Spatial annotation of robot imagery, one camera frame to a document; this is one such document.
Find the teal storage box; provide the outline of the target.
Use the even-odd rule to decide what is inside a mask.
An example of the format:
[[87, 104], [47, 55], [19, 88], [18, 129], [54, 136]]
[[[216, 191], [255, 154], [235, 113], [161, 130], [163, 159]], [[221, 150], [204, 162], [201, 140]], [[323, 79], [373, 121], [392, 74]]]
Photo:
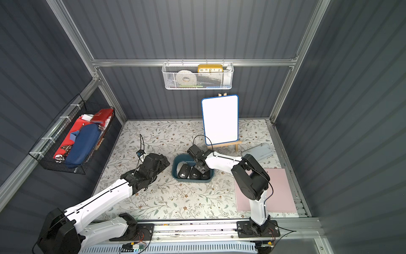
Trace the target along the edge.
[[209, 171], [209, 177], [207, 179], [190, 179], [190, 178], [179, 178], [178, 177], [178, 170], [181, 169], [183, 164], [188, 164], [190, 167], [193, 167], [196, 162], [189, 156], [187, 153], [180, 154], [175, 157], [171, 169], [172, 177], [178, 182], [184, 183], [209, 183], [214, 177], [214, 171]]

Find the yellow clock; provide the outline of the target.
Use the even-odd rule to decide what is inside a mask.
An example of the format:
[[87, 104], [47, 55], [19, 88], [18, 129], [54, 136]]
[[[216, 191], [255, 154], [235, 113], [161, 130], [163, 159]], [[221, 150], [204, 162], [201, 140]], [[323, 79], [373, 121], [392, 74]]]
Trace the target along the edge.
[[198, 73], [223, 73], [223, 65], [206, 63], [198, 65]]

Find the red package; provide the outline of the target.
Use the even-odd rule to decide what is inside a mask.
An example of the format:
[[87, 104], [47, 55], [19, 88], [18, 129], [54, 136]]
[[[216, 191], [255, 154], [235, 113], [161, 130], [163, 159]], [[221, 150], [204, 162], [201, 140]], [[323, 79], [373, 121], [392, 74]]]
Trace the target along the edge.
[[115, 111], [114, 109], [101, 109], [95, 114], [82, 114], [73, 124], [71, 129], [69, 130], [68, 134], [65, 136], [63, 142], [55, 152], [53, 158], [56, 161], [56, 163], [65, 163], [65, 159], [70, 153], [70, 150], [75, 143], [75, 139], [77, 134], [79, 133], [79, 130], [86, 125], [95, 123], [99, 126], [99, 129], [101, 130], [99, 140], [96, 144], [96, 146], [93, 148], [91, 153], [88, 155], [88, 157], [94, 152], [94, 150], [98, 149], [102, 141], [104, 140], [104, 136], [110, 127], [110, 122], [115, 116]]

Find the black Lecoo mouse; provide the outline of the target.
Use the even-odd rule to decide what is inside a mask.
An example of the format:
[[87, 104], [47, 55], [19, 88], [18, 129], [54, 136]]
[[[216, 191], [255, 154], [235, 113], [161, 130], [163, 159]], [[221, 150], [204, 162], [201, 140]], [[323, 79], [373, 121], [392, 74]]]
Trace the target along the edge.
[[202, 173], [195, 167], [192, 167], [190, 174], [189, 174], [189, 179], [199, 180], [201, 178], [201, 176], [202, 176]]

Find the black mouse with logo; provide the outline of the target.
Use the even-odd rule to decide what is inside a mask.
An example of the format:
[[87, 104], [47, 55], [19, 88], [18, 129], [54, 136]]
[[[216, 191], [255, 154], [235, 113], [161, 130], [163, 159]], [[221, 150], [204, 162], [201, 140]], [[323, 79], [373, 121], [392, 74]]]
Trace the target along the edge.
[[210, 179], [210, 175], [211, 175], [211, 172], [210, 172], [210, 171], [206, 171], [206, 172], [202, 173], [200, 179], [201, 179], [201, 180], [208, 180], [208, 179]]

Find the floral patterned table mat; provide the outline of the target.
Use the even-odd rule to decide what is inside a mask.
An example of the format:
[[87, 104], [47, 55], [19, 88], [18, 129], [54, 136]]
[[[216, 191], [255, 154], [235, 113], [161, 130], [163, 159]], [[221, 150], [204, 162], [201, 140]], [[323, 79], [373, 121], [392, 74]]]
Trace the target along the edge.
[[[104, 190], [137, 166], [141, 141], [146, 152], [162, 154], [172, 162], [194, 144], [205, 149], [203, 134], [201, 120], [126, 122], [95, 191]], [[107, 221], [121, 213], [138, 220], [244, 219], [250, 215], [237, 208], [231, 174], [216, 172], [209, 183], [185, 183], [173, 178], [171, 168], [160, 173], [147, 190], [114, 205], [99, 220]]]

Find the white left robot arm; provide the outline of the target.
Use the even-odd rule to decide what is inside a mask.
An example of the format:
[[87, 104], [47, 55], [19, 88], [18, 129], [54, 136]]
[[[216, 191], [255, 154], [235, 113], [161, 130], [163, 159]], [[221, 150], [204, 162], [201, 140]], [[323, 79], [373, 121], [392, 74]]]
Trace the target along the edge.
[[115, 204], [146, 190], [169, 165], [166, 156], [148, 154], [142, 164], [122, 174], [105, 190], [65, 210], [52, 210], [47, 214], [34, 246], [44, 254], [77, 254], [103, 241], [141, 238], [143, 234], [137, 221], [128, 213], [101, 223], [93, 221]]

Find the pale blue plastic lid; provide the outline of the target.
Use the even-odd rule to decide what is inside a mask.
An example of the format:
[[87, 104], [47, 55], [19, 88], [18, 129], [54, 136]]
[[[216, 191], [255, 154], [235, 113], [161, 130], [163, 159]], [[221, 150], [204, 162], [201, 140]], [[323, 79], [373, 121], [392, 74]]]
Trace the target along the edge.
[[267, 159], [268, 157], [274, 154], [273, 148], [268, 143], [263, 143], [253, 148], [249, 148], [247, 150], [242, 151], [242, 156], [245, 155], [253, 156], [258, 162], [263, 159]]

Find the pink clipboard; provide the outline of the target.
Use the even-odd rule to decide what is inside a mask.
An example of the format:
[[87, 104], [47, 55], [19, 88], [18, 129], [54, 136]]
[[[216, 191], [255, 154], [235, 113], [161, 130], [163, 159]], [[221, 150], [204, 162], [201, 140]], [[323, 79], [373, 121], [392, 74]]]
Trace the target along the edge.
[[[265, 168], [269, 177], [270, 184], [273, 186], [274, 194], [266, 202], [268, 212], [281, 214], [297, 213], [294, 197], [283, 168]], [[250, 212], [249, 199], [241, 192], [237, 182], [235, 182], [236, 191], [236, 209], [242, 212]]]

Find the navy blue pouch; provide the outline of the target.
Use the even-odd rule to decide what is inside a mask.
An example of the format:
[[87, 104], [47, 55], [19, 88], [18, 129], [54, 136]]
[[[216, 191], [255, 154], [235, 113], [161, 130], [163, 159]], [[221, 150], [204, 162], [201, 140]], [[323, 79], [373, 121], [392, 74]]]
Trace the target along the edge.
[[76, 168], [83, 164], [93, 148], [96, 146], [101, 130], [95, 123], [83, 126], [76, 136], [70, 153], [65, 159], [67, 168]]

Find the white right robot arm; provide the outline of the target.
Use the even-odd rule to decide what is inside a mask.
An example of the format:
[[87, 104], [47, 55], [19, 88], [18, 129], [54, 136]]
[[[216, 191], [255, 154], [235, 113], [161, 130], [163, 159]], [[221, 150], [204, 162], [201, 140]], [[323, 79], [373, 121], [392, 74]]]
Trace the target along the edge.
[[252, 155], [247, 153], [243, 157], [232, 157], [211, 149], [203, 151], [197, 145], [192, 145], [187, 154], [201, 173], [219, 170], [232, 174], [242, 194], [250, 200], [250, 220], [258, 227], [267, 224], [269, 214], [265, 205], [270, 197], [267, 192], [273, 187], [268, 173]]

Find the white tape roll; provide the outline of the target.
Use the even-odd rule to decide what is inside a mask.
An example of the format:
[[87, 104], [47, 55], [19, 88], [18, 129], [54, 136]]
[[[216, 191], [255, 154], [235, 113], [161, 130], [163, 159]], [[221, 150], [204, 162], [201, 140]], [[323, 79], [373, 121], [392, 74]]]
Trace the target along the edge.
[[197, 85], [196, 74], [189, 70], [181, 70], [175, 75], [175, 81], [179, 86]]

